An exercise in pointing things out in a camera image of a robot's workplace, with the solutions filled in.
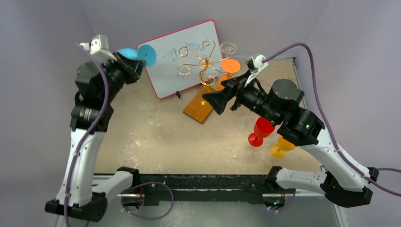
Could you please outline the orange plastic wine glass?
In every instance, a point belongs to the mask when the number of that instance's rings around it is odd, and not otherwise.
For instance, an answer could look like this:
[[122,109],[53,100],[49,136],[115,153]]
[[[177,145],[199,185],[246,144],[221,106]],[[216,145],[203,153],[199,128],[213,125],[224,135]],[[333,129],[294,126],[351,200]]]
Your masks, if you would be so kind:
[[224,73],[217,82],[216,91],[220,91],[224,88],[221,83],[225,80],[231,79],[232,76],[240,70],[241,65],[237,60],[229,58],[222,61],[221,67]]

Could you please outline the blue plastic wine glass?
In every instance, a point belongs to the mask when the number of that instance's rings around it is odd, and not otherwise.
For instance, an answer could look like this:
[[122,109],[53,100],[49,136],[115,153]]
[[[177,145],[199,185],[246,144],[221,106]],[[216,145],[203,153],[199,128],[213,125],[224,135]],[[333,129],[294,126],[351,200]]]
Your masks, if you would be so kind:
[[141,45],[136,50],[132,48],[123,48],[117,50],[117,52],[129,60],[144,61],[147,67],[154,66],[157,61],[155,49],[148,44]]

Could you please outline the clear wine glass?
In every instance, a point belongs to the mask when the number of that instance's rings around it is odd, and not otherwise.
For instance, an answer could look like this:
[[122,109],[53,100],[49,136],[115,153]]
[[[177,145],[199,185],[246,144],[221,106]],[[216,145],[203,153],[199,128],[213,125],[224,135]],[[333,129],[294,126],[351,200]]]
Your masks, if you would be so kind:
[[237,52],[237,46],[232,42],[223,42],[220,44],[219,48],[223,59],[231,58]]

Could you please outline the red plastic wine glass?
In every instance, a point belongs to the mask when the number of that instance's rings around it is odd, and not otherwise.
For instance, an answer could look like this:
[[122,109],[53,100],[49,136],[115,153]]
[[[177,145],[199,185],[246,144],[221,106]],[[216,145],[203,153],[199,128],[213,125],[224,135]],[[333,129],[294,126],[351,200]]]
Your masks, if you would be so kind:
[[248,136],[248,142],[253,147],[260,147],[265,138],[270,136],[275,126],[266,119],[259,117],[254,125],[253,132]]

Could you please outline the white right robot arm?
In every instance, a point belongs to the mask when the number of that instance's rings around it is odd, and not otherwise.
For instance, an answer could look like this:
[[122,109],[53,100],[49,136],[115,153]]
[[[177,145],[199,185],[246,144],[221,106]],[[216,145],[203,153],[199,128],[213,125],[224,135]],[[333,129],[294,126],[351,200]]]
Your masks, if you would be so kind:
[[276,80],[265,91],[259,80],[249,85],[250,74],[222,82],[220,91],[203,95],[217,114],[222,114],[228,101],[234,100],[231,110],[248,108],[272,126],[278,134],[295,147],[308,152],[323,166],[320,172],[293,171],[280,166],[270,169],[265,180],[270,192],[280,189],[300,189],[319,193],[330,202],[345,208],[368,205],[373,193],[368,188],[379,171],[355,161],[346,151],[330,141],[328,127],[312,111],[300,106],[304,93],[289,79]]

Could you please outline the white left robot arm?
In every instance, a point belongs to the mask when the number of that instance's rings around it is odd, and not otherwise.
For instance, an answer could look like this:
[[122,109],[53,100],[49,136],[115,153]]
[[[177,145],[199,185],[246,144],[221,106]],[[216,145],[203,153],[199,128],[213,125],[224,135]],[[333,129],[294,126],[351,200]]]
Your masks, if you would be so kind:
[[69,159],[57,196],[45,204],[47,213],[98,222],[119,193],[140,190],[139,171],[123,166],[106,181],[92,185],[97,155],[113,115],[111,102],[124,85],[140,78],[146,64],[119,53],[114,56],[115,61],[89,61],[77,69]]

